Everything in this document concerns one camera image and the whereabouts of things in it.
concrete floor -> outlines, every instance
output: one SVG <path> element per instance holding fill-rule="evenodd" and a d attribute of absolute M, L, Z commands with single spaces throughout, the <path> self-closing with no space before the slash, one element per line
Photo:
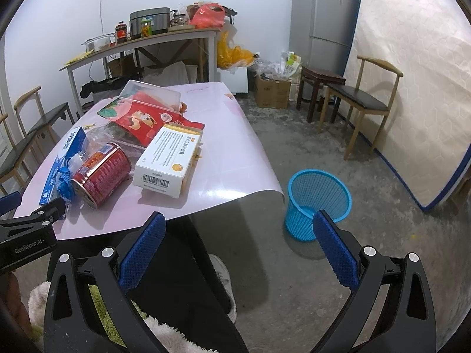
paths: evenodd
<path fill-rule="evenodd" d="M 238 99 L 260 138 L 272 167 L 286 189 L 290 177 L 304 168 L 319 168 L 339 177 L 349 188 L 353 207 L 339 223 L 360 244 L 382 254 L 403 257 L 414 251 L 427 273 L 441 346 L 471 304 L 471 233 L 469 211 L 457 216 L 447 205 L 424 214 L 394 173 L 358 139 L 349 161 L 343 161 L 351 135 L 341 121 L 326 124 L 321 134 L 306 123 L 307 104 L 287 110 L 259 109 L 253 98 Z M 195 215 L 210 253 L 230 270 L 237 302 L 237 328 L 251 352 L 308 352 L 335 319 L 349 295 L 319 244 L 293 240 L 283 228 L 285 204 L 279 193 L 260 192 Z M 47 258 L 17 271 L 24 301 L 44 280 Z M 386 291 L 377 303 L 359 342 L 373 330 Z"/>

blue gripper pad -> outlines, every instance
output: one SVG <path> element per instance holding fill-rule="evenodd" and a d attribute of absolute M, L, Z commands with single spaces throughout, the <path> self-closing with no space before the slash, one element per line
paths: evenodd
<path fill-rule="evenodd" d="M 134 242 L 120 264 L 118 284 L 126 293 L 137 287 L 152 257 L 165 236 L 166 223 L 158 214 Z"/>
<path fill-rule="evenodd" d="M 314 234 L 340 284 L 354 291 L 359 285 L 357 262 L 330 224 L 332 220 L 327 217 L 321 211 L 314 214 L 312 219 Z"/>

sneaker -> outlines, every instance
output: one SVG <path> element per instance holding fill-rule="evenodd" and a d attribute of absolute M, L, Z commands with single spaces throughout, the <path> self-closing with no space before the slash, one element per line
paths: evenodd
<path fill-rule="evenodd" d="M 209 258 L 211 259 L 211 263 L 213 263 L 214 270 L 216 271 L 216 274 L 218 275 L 219 280 L 221 280 L 221 283 L 224 286 L 225 291 L 229 295 L 229 299 L 231 302 L 231 310 L 229 311 L 228 316 L 231 319 L 231 321 L 235 324 L 236 323 L 235 321 L 237 318 L 237 311 L 235 310 L 236 302 L 234 299 L 234 295 L 232 294 L 231 277 L 229 275 L 229 270 L 226 268 L 222 260 L 219 259 L 215 254 L 209 254 Z"/>

red can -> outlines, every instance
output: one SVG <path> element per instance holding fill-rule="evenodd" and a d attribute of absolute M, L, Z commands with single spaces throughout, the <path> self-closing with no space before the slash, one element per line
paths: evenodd
<path fill-rule="evenodd" d="M 107 143 L 95 152 L 72 179 L 72 186 L 85 203 L 98 208 L 131 172 L 131 163 L 121 148 Z"/>

plastic bag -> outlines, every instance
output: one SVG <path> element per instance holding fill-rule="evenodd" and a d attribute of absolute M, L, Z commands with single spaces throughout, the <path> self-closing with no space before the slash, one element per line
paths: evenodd
<path fill-rule="evenodd" d="M 70 203 L 75 198 L 74 187 L 72 186 L 71 179 L 80 167 L 87 161 L 88 154 L 85 152 L 78 152 L 70 158 L 66 166 L 62 166 L 57 171 L 56 187 L 59 196 Z"/>
<path fill-rule="evenodd" d="M 89 146 L 87 154 L 92 155 L 108 142 L 116 143 L 128 158 L 139 158 L 145 150 L 140 141 L 114 122 L 96 126 L 87 132 Z"/>
<path fill-rule="evenodd" d="M 256 58 L 251 69 L 257 75 L 264 74 L 269 79 L 278 81 L 289 81 L 291 77 L 300 69 L 301 57 L 292 52 L 282 52 L 280 62 L 267 61 L 262 58 Z"/>
<path fill-rule="evenodd" d="M 195 25 L 196 29 L 204 28 L 222 28 L 224 25 L 225 10 L 216 3 L 204 4 L 195 13 L 190 24 Z"/>
<path fill-rule="evenodd" d="M 218 68 L 229 69 L 231 67 L 247 67 L 253 63 L 253 53 L 249 50 L 236 46 L 229 48 L 227 39 L 228 32 L 221 33 L 218 41 Z"/>

